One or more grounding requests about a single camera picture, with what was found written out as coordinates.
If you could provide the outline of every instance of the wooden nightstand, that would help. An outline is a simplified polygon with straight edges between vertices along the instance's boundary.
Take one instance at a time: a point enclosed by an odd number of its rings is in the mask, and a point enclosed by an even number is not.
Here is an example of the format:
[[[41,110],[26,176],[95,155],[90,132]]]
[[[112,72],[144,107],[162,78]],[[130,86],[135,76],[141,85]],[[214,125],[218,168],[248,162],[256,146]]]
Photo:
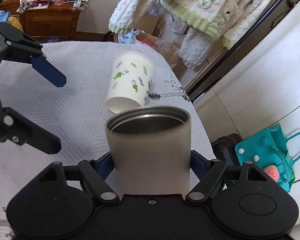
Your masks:
[[[3,2],[0,10],[18,14],[19,0]],[[29,10],[20,14],[20,23],[26,34],[36,40],[44,40],[51,36],[58,36],[60,41],[72,41],[75,38],[78,19],[83,6],[73,7],[73,3],[57,6],[53,2],[47,9]]]

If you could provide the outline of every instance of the screw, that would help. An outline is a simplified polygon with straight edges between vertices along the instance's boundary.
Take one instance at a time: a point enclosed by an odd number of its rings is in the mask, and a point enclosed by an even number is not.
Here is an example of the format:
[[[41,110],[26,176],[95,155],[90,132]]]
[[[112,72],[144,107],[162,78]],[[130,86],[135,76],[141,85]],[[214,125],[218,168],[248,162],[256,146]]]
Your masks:
[[[100,195],[103,200],[114,200],[117,195],[114,192],[105,192]]]
[[[3,119],[4,123],[8,126],[12,126],[13,125],[13,119],[10,115],[6,115]]]
[[[14,141],[15,143],[19,142],[19,138],[17,136],[13,136],[12,137],[12,141]]]
[[[191,192],[188,197],[192,200],[201,200],[204,199],[204,194],[201,192]]]

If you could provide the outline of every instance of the blue cloth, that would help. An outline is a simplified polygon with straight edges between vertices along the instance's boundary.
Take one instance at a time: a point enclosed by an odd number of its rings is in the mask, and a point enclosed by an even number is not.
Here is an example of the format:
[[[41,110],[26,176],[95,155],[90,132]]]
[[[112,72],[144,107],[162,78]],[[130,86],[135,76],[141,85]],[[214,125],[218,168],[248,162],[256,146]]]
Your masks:
[[[0,23],[1,22],[6,22],[9,18],[10,12],[5,12],[0,10]]]

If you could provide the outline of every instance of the stainless steel tumbler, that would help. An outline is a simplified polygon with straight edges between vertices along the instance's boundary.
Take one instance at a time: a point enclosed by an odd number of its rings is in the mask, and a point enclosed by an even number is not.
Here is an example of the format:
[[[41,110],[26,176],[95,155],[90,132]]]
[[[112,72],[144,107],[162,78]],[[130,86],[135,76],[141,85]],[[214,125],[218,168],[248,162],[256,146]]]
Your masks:
[[[125,194],[189,192],[191,117],[181,108],[145,106],[106,122],[119,183]]]

